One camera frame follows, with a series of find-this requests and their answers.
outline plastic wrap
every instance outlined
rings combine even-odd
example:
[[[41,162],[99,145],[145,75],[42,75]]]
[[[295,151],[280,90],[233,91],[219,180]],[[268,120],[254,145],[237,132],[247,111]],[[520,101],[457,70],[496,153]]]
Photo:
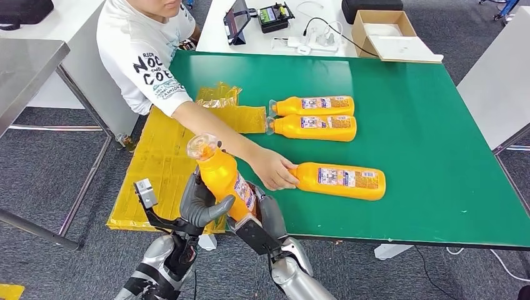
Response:
[[[218,105],[209,109],[239,133],[264,133],[265,107],[237,106],[238,87],[218,83],[202,87],[197,102]],[[149,178],[158,205],[155,212],[166,219],[180,216],[179,205],[184,187],[197,163],[188,157],[188,141],[194,134],[154,107],[146,121],[121,189],[107,221],[111,229],[155,231],[134,193],[133,183]],[[221,218],[206,226],[204,233],[223,233],[226,220]]]
[[[24,291],[23,286],[16,286],[14,284],[0,284],[0,299],[18,300]]]

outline clear bottle cap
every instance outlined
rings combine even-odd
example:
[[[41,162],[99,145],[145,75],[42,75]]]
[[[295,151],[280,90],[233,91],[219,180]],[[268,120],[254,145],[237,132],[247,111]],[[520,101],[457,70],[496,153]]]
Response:
[[[270,136],[274,133],[274,118],[273,117],[267,117],[267,121],[265,122],[265,133]]]
[[[187,155],[199,161],[211,158],[217,149],[218,139],[209,133],[194,136],[187,144]]]
[[[269,116],[276,117],[278,115],[278,107],[276,106],[276,101],[269,101]]]

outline white paper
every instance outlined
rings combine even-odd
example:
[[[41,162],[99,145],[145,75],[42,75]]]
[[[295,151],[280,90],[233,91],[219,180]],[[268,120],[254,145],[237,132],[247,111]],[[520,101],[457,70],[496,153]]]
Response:
[[[433,52],[417,36],[368,36],[381,60],[440,63],[443,55]]]

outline stainless steel table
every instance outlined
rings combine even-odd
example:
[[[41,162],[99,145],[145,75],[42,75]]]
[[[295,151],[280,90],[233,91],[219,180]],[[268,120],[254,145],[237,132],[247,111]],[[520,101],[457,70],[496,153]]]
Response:
[[[0,39],[0,49],[0,137],[9,128],[47,131],[98,130],[107,134],[107,138],[58,234],[0,208],[0,221],[41,236],[56,244],[61,244],[68,249],[78,249],[79,243],[65,236],[103,160],[107,148],[114,139],[114,134],[61,65],[61,62],[70,51],[64,41]],[[94,118],[98,126],[25,126],[13,124],[53,72],[57,72],[66,86],[85,107],[86,111]]]

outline orange bottle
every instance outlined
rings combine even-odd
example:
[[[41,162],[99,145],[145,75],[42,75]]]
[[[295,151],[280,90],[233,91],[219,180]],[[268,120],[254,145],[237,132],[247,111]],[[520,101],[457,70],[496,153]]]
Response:
[[[187,155],[197,160],[201,177],[208,189],[216,197],[217,203],[228,195],[236,200],[228,215],[236,222],[247,214],[256,217],[256,194],[238,172],[236,160],[222,152],[218,140],[211,134],[200,134],[187,144]]]
[[[308,192],[373,201],[386,190],[384,173],[377,169],[304,162],[289,172],[300,180],[297,188]]]
[[[313,98],[289,97],[283,101],[269,101],[269,115],[288,116],[299,114],[301,116],[323,114],[347,114],[353,116],[354,104],[350,96],[326,96]]]
[[[355,117],[345,115],[267,118],[267,134],[283,134],[291,139],[321,139],[349,142],[357,133]]]

